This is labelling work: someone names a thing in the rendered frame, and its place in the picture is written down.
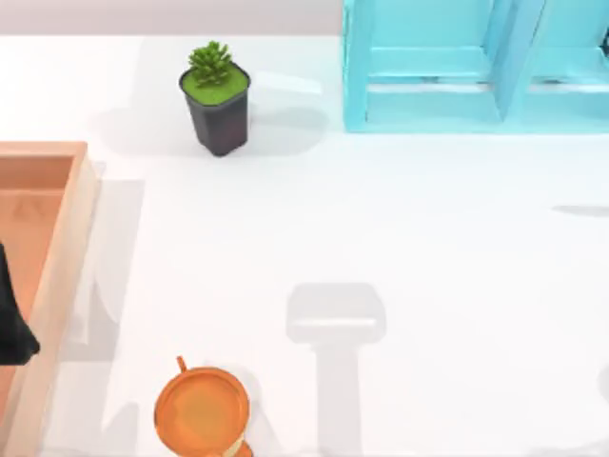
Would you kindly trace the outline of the green plant in black pot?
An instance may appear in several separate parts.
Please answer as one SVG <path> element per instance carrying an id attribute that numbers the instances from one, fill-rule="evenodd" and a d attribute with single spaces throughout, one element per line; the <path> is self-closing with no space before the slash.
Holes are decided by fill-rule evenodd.
<path id="1" fill-rule="evenodd" d="M 216 157 L 248 139 L 249 74 L 235 63 L 228 45 L 211 40 L 189 53 L 179 78 L 199 143 Z"/>

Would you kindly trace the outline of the light blue rack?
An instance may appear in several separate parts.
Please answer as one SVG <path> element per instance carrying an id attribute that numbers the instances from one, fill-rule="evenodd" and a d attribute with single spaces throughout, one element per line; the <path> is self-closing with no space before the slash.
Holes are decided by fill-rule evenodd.
<path id="1" fill-rule="evenodd" d="M 343 0 L 344 127 L 609 133 L 609 0 Z"/>

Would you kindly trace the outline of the orange cup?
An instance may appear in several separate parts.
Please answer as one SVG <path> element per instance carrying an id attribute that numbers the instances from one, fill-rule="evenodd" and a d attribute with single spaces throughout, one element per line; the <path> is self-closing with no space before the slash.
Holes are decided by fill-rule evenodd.
<path id="1" fill-rule="evenodd" d="M 216 367 L 187 366 L 163 387 L 153 414 L 160 441 L 178 457 L 254 457 L 246 441 L 250 400 L 241 381 Z"/>

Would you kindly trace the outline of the shallow salmon-coloured box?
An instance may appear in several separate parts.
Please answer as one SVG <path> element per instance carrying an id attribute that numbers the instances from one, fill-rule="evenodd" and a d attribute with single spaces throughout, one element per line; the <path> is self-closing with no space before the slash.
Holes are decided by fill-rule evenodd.
<path id="1" fill-rule="evenodd" d="M 0 141 L 0 242 L 40 352 L 0 368 L 0 457 L 36 457 L 99 182 L 84 142 Z"/>

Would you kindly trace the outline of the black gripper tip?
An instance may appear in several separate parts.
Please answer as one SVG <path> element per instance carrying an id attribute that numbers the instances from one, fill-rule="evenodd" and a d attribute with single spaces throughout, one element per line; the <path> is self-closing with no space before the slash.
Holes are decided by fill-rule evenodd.
<path id="1" fill-rule="evenodd" d="M 17 305 L 6 251 L 0 243 L 0 366 L 24 366 L 40 349 Z"/>

